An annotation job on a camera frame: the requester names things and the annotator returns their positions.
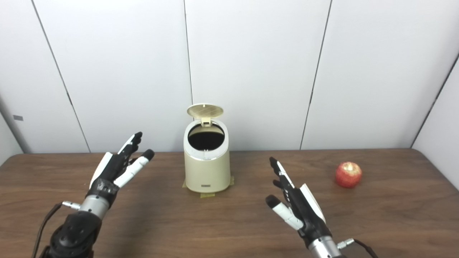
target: apple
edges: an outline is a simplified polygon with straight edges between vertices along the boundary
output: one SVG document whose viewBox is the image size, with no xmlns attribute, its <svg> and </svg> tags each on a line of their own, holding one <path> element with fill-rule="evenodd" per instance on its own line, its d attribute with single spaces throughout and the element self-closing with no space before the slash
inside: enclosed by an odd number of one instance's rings
<svg viewBox="0 0 459 258">
<path fill-rule="evenodd" d="M 362 170 L 354 162 L 342 162 L 336 169 L 336 182 L 346 188 L 353 188 L 362 177 Z"/>
</svg>

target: open lid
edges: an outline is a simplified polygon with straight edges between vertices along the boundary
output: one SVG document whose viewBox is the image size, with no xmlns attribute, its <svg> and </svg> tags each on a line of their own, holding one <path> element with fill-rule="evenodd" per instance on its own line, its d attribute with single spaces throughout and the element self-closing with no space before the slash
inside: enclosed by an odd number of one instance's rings
<svg viewBox="0 0 459 258">
<path fill-rule="evenodd" d="M 223 114 L 223 109 L 219 106 L 200 103 L 190 106 L 186 111 L 190 116 L 201 119 L 202 126 L 211 126 L 211 118 L 217 118 Z"/>
</svg>

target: beige trash can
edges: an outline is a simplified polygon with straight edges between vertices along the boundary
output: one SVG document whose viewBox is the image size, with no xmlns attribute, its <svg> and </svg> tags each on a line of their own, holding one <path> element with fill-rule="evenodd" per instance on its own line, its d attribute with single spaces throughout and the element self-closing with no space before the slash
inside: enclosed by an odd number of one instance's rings
<svg viewBox="0 0 459 258">
<path fill-rule="evenodd" d="M 211 104 L 192 105 L 187 110 L 195 118 L 185 130 L 185 183 L 195 192 L 213 193 L 230 185 L 228 130 L 214 118 L 223 109 Z"/>
</svg>

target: robotic arm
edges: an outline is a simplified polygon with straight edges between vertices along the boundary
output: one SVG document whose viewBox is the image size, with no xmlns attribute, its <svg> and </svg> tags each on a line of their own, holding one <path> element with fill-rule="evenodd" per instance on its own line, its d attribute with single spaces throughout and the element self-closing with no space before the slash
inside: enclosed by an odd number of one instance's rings
<svg viewBox="0 0 459 258">
<path fill-rule="evenodd" d="M 63 225 L 51 236 L 40 258 L 92 258 L 92 246 L 102 226 L 105 214 L 116 199 L 121 187 L 129 182 L 155 155 L 152 150 L 145 151 L 139 158 L 131 155 L 139 148 L 142 133 L 131 136 L 117 154 L 107 152 L 97 166 L 90 188 L 82 204 L 65 201 L 64 206 L 77 212 L 67 216 Z M 55 206 L 48 216 L 60 207 Z M 37 241 L 32 258 L 38 249 Z"/>
<path fill-rule="evenodd" d="M 330 229 L 325 224 L 322 210 L 306 184 L 296 188 L 279 161 L 269 158 L 274 173 L 279 180 L 273 184 L 284 194 L 288 206 L 274 195 L 266 197 L 267 205 L 276 212 L 290 227 L 298 232 L 314 258 L 346 258 L 340 250 L 352 243 L 357 243 L 373 258 L 378 258 L 373 249 L 357 239 L 347 239 L 335 244 Z"/>
</svg>

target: black cable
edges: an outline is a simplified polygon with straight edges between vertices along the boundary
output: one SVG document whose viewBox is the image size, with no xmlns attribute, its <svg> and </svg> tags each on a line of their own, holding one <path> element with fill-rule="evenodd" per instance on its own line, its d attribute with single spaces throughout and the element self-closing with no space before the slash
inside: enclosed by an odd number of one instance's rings
<svg viewBox="0 0 459 258">
<path fill-rule="evenodd" d="M 40 238 L 41 234 L 43 233 L 43 229 L 45 228 L 46 222 L 56 213 L 56 211 L 62 206 L 62 203 L 58 203 L 54 205 L 54 207 L 48 212 L 48 214 L 45 216 L 45 219 L 41 223 L 40 229 L 38 230 L 38 235 L 37 235 L 37 240 L 35 240 L 35 246 L 34 246 L 34 251 L 32 252 L 32 258 L 35 258 L 37 256 L 37 251 L 38 251 L 38 245 L 40 244 Z"/>
<path fill-rule="evenodd" d="M 370 254 L 370 256 L 372 258 L 378 258 L 378 256 L 375 254 L 375 252 L 373 251 L 373 249 L 371 249 L 371 247 L 365 245 L 364 243 L 362 243 L 361 241 L 357 240 L 357 239 L 354 239 L 354 242 L 356 242 L 357 244 L 361 245 L 363 248 L 365 248 L 365 250 Z"/>
</svg>

